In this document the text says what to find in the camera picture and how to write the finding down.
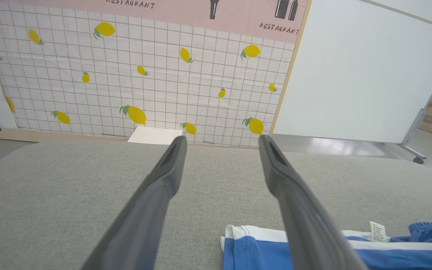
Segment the grid pattern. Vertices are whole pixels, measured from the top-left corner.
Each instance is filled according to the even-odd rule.
[[[112,24],[115,34],[94,38],[100,22]],[[29,29],[45,44],[32,42]],[[260,55],[241,59],[251,44]],[[182,47],[193,63],[180,58]],[[132,105],[144,111],[150,128],[194,124],[196,135],[185,133],[188,142],[257,147],[258,135],[242,121],[257,118],[269,133],[293,48],[169,22],[0,3],[0,82],[18,126],[29,130],[129,137],[137,124],[119,110]],[[140,75],[139,65],[149,75]],[[271,92],[270,83],[279,90]],[[71,124],[60,123],[52,111],[66,113]]]

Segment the pink banner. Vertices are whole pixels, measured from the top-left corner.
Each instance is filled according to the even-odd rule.
[[[7,0],[103,12],[295,43],[307,0]]]

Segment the shiny floor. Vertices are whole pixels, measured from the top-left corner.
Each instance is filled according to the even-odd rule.
[[[415,156],[392,143],[373,143],[322,139],[303,136],[273,134],[274,141],[285,152],[313,153],[338,156],[367,156],[413,161]],[[432,133],[416,130],[409,147],[427,156],[423,166],[432,168]]]

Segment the bottle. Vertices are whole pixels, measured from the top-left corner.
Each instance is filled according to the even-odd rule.
[[[214,20],[216,17],[216,7],[218,6],[219,0],[210,0],[211,1],[211,12],[209,13],[209,18]]]
[[[294,0],[293,4],[291,4],[291,9],[289,10],[289,18],[288,20],[294,21],[294,17],[296,15],[296,10],[298,9],[298,0]]]
[[[290,0],[278,0],[276,5],[276,12],[274,16],[276,18],[285,19],[286,11],[288,10],[288,5],[290,4]]]

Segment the black wheel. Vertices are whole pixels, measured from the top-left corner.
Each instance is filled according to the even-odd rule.
[[[420,157],[415,157],[413,159],[413,161],[417,164],[424,164],[425,163],[425,161],[423,159],[421,159]]]

